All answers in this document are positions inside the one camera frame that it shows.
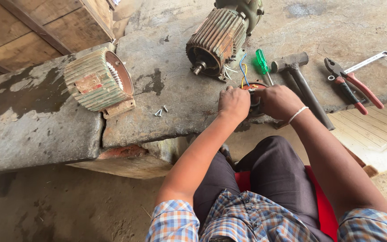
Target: metal mesh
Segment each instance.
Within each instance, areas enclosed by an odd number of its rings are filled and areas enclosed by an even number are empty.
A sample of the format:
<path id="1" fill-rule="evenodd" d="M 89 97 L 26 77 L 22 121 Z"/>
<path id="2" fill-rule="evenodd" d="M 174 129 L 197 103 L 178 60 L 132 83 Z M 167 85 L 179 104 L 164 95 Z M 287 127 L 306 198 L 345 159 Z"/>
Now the metal mesh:
<path id="1" fill-rule="evenodd" d="M 129 19 L 125 35 L 210 12 L 214 0 L 145 0 Z"/>

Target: shirt sleeve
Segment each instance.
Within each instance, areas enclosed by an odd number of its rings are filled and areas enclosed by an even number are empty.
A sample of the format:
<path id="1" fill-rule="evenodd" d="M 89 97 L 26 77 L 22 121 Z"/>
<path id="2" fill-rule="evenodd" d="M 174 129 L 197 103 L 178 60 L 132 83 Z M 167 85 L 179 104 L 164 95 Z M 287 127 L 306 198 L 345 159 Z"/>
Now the shirt sleeve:
<path id="1" fill-rule="evenodd" d="M 182 200 L 169 200 L 155 207 L 146 242 L 197 242 L 200 221 L 192 206 Z"/>
<path id="2" fill-rule="evenodd" d="M 357 208 L 340 218 L 338 241 L 387 241 L 387 213 Z"/>

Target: wrench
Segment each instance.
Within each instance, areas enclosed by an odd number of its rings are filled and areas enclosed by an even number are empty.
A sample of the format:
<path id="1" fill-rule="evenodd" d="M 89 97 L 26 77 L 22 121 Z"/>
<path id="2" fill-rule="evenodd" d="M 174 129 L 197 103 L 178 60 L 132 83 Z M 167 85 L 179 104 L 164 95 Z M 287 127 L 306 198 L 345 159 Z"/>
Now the wrench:
<path id="1" fill-rule="evenodd" d="M 372 63 L 373 61 L 377 60 L 378 58 L 382 58 L 382 57 L 385 57 L 385 56 L 387 56 L 387 51 L 380 52 L 379 54 L 377 54 L 377 55 L 375 55 L 375 56 L 373 56 L 371 58 L 368 58 L 365 61 L 350 67 L 349 69 L 345 70 L 344 72 L 346 72 L 346 73 L 352 72 L 354 70 L 357 70 L 357 69 L 363 67 L 366 64 Z M 334 80 L 334 79 L 335 79 L 335 77 L 333 75 L 328 76 L 328 80 Z"/>

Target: concrete floor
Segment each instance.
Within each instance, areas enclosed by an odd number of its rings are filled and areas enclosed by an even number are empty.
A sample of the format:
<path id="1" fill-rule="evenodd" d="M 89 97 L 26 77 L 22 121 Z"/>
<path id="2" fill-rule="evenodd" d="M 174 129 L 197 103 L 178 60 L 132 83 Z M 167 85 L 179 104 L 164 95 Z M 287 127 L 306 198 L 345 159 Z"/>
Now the concrete floor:
<path id="1" fill-rule="evenodd" d="M 116 38 L 142 0 L 126 1 L 114 12 Z M 281 135 L 305 164 L 308 157 L 292 127 L 270 124 L 236 130 L 226 143 L 235 160 L 263 138 Z M 372 179 L 387 198 L 387 173 Z M 137 242 L 147 233 L 163 178 L 139 180 L 65 165 L 27 168 L 17 173 L 0 199 L 0 241 Z"/>

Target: hammer head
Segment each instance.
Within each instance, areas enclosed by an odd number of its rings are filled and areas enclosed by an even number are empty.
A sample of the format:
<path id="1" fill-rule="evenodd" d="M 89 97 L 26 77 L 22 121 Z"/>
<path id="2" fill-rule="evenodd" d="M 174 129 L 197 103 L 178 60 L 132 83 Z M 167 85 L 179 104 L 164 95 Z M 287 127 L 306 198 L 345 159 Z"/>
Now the hammer head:
<path id="1" fill-rule="evenodd" d="M 298 63 L 299 66 L 306 65 L 308 63 L 308 54 L 303 51 L 301 53 L 291 54 L 282 57 L 280 60 L 273 61 L 271 63 L 272 73 L 284 71 L 294 63 Z"/>

